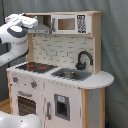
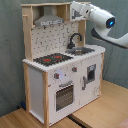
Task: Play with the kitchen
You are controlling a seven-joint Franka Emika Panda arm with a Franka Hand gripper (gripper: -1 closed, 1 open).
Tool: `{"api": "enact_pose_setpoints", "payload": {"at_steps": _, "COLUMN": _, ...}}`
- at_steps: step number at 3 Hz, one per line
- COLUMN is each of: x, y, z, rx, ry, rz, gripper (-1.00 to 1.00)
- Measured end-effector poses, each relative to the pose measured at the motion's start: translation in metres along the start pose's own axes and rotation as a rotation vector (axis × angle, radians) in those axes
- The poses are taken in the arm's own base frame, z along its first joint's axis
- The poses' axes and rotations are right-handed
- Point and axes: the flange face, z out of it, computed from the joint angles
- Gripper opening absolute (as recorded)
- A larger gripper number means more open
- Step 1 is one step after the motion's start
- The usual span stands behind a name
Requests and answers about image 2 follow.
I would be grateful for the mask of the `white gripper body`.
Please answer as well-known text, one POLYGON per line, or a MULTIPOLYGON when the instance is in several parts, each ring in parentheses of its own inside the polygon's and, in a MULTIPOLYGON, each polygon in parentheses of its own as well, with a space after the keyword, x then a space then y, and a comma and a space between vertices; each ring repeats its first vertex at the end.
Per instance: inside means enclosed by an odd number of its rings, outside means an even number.
POLYGON ((73 1, 71 3, 71 8, 77 11, 79 14, 84 14, 85 13, 85 5, 81 4, 79 2, 73 1))

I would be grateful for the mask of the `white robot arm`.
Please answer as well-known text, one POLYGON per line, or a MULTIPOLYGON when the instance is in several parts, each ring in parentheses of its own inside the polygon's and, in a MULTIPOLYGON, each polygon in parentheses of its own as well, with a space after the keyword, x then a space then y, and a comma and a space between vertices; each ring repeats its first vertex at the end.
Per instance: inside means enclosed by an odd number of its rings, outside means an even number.
POLYGON ((128 49, 128 33, 118 39, 108 36, 109 31, 116 22, 115 17, 110 12, 92 4, 83 4, 76 1, 73 1, 70 7, 82 17, 95 23, 95 26, 91 30, 93 37, 128 49))

